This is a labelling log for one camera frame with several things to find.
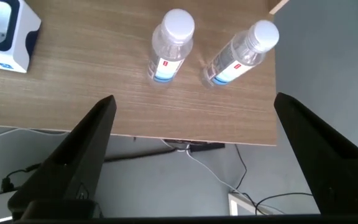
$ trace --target tissue box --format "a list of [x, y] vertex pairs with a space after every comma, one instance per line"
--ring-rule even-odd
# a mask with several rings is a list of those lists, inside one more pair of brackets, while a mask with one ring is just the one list
[[0, 69], [27, 72], [40, 26], [23, 0], [0, 0]]

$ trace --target blue label stripe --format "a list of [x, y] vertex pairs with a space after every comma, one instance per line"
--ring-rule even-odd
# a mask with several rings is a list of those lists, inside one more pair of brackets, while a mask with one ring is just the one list
[[218, 77], [214, 77], [212, 79], [212, 82], [214, 82], [217, 85], [226, 85], [226, 84], [228, 84], [228, 82], [225, 82], [225, 81], [219, 79]]
[[170, 82], [172, 80], [172, 78], [159, 78], [154, 76], [154, 81], [156, 82], [161, 82], [161, 83], [167, 83]]

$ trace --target bottle label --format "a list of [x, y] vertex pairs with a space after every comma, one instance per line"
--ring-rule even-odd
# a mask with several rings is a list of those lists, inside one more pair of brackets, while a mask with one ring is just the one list
[[251, 68], [253, 68], [253, 66], [243, 65], [238, 61], [234, 61], [221, 73], [219, 73], [219, 75], [216, 75], [213, 78], [213, 82], [218, 85], [226, 85], [234, 79], [238, 78], [240, 75], [250, 70]]
[[158, 61], [154, 80], [156, 82], [170, 82], [184, 61], [185, 60], [183, 59], [180, 61], [172, 62], [160, 58]]
[[232, 55], [231, 43], [228, 43], [221, 53], [213, 61], [217, 71], [217, 75], [212, 78], [212, 82], [217, 85], [226, 85], [233, 81], [246, 71], [253, 68], [253, 66], [247, 66], [241, 64], [235, 60]]

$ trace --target white cable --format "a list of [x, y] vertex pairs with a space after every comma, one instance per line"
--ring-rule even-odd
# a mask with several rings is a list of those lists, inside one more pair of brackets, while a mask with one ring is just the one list
[[276, 210], [276, 211], [280, 212], [281, 214], [285, 215], [285, 212], [283, 212], [283, 211], [281, 211], [280, 209], [275, 208], [275, 207], [273, 207], [273, 206], [270, 206], [270, 205], [265, 205], [265, 204], [260, 204], [259, 206], [272, 208], [272, 209], [274, 209], [274, 210]]
[[171, 146], [170, 144], [166, 143], [164, 139], [160, 139], [162, 143], [164, 143], [166, 146], [170, 147], [171, 149], [174, 149], [175, 147]]
[[12, 130], [8, 130], [8, 131], [5, 131], [3, 133], [0, 133], [0, 137], [1, 136], [4, 136], [6, 134], [9, 134], [9, 133], [13, 133], [15, 131], [20, 131], [20, 130], [23, 130], [23, 131], [29, 131], [29, 132], [32, 132], [32, 133], [37, 133], [37, 134], [43, 134], [43, 135], [46, 135], [46, 136], [64, 136], [68, 133], [58, 133], [58, 134], [54, 134], [54, 133], [45, 133], [45, 132], [42, 132], [42, 131], [36, 131], [36, 130], [33, 130], [33, 129], [26, 129], [26, 128], [15, 128], [15, 129], [12, 129]]
[[[237, 189], [235, 189], [234, 187], [230, 186], [228, 183], [226, 183], [225, 181], [221, 180], [207, 165], [203, 164], [201, 161], [197, 160], [196, 158], [194, 158], [193, 156], [190, 155], [189, 150], [186, 151], [187, 156], [190, 157], [190, 159], [193, 159], [194, 161], [198, 162], [199, 164], [201, 164], [203, 167], [205, 167], [206, 169], [208, 169], [210, 171], [210, 173], [212, 173], [212, 175], [215, 176], [215, 178], [222, 184], [228, 186], [230, 189], [232, 189], [233, 191], [235, 191], [237, 194], [241, 195], [242, 197], [246, 198], [247, 200], [250, 200], [250, 198], [246, 197], [245, 195], [243, 195], [240, 191], [238, 191]], [[270, 208], [274, 208], [271, 207], [270, 205], [262, 205], [260, 204], [259, 206], [266, 206], [266, 207], [270, 207]], [[279, 211], [283, 214], [285, 214], [284, 212], [280, 211], [277, 208], [274, 208], [276, 211]]]
[[164, 141], [164, 139], [160, 139], [166, 146], [168, 146], [169, 148], [171, 149], [176, 149], [178, 152], [184, 152], [186, 151], [187, 149], [190, 148], [190, 144], [187, 144], [186, 148], [185, 149], [180, 149], [180, 148], [176, 148], [176, 147], [173, 147], [171, 145], [169, 145], [166, 141]]

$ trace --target gray floor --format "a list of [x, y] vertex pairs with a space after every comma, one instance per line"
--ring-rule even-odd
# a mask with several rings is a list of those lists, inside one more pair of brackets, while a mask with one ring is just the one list
[[[7, 129], [0, 128], [0, 133]], [[20, 130], [0, 137], [0, 183], [10, 171], [42, 162], [64, 136], [46, 136]], [[111, 136], [107, 156], [166, 149], [158, 139]], [[239, 146], [248, 173], [240, 187], [254, 200], [273, 194], [309, 192], [291, 149]], [[237, 185], [244, 168], [233, 145], [225, 149], [198, 152], [223, 181]], [[22, 184], [28, 175], [16, 174], [12, 181]], [[228, 215], [228, 187], [220, 184], [204, 167], [184, 152], [175, 152], [103, 166], [96, 199], [107, 217], [167, 217]], [[286, 213], [316, 213], [308, 196], [290, 196], [267, 202]]]

